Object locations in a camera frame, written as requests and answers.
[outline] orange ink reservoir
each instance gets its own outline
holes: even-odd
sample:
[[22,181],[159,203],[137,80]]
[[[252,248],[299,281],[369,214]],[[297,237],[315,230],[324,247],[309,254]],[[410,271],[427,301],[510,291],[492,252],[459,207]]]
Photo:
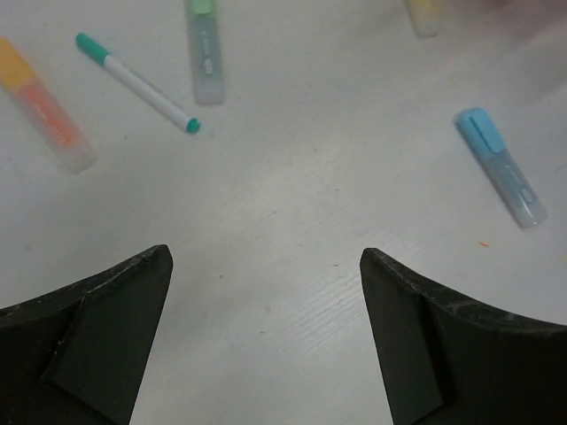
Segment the orange ink reservoir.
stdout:
[[0,81],[69,170],[79,173],[97,161],[81,130],[4,38],[0,38]]

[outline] black object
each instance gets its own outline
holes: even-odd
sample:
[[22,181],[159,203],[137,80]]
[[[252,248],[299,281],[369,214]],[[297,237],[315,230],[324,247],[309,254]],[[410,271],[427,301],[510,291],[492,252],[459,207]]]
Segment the black object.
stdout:
[[567,327],[478,302],[379,250],[362,254],[361,273],[394,425],[567,423]]
[[0,310],[0,424],[128,424],[172,269],[154,246]]

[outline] white surface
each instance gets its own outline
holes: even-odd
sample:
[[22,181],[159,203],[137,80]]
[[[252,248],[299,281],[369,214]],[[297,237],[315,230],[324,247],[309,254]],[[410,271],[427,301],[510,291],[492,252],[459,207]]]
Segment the white surface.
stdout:
[[[144,425],[391,423],[367,246],[567,323],[567,2],[442,5],[443,32],[419,41],[395,0],[220,1],[227,102],[197,109],[181,0],[3,1],[0,28],[101,158],[63,173],[0,97],[2,305],[167,243],[175,270],[132,420]],[[79,31],[198,112],[201,133],[95,66]],[[452,126],[474,105],[548,209],[531,232]]]
[[110,55],[105,58],[105,68],[114,78],[136,93],[142,100],[161,112],[182,131],[186,131],[190,116],[163,93],[157,91],[151,83],[132,73],[119,60]]

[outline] blue highlighter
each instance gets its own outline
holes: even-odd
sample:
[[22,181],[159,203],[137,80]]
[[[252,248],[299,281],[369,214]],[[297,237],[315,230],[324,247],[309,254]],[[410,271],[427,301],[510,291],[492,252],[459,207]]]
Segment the blue highlighter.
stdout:
[[548,213],[511,157],[498,128],[482,108],[461,113],[457,128],[522,228],[533,228]]

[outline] green highlighter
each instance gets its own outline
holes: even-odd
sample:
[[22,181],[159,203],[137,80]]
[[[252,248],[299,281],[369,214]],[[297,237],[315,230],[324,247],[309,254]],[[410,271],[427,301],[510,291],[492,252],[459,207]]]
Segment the green highlighter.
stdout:
[[191,73],[195,102],[224,102],[221,39],[214,0],[185,0],[189,20]]

